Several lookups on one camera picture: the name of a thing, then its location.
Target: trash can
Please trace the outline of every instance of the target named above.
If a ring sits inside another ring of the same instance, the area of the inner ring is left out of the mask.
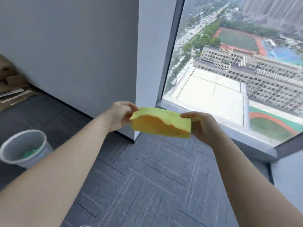
[[[53,152],[46,135],[39,130],[26,130],[15,134],[0,148],[0,159],[5,163],[30,168]]]

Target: left hand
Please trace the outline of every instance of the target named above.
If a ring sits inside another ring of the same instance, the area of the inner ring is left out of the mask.
[[[129,118],[134,111],[139,111],[139,108],[131,102],[114,102],[113,105],[104,112],[109,122],[109,132],[118,130],[129,124]]]

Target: yellow paper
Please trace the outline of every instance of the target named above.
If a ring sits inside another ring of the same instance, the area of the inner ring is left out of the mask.
[[[154,107],[140,107],[132,114],[131,126],[135,131],[176,138],[189,138],[191,119],[181,118],[173,111]]]

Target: large glass window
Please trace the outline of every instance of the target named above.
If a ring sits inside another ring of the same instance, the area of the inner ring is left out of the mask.
[[[185,0],[162,99],[268,143],[303,132],[303,12],[295,5]]]

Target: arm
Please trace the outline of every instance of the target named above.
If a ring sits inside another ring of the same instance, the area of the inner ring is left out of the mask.
[[[181,115],[192,119],[192,133],[211,146],[239,226],[303,226],[303,215],[254,167],[206,113]]]
[[[0,226],[60,226],[108,132],[138,108],[116,102],[74,137],[16,178],[0,193]]]

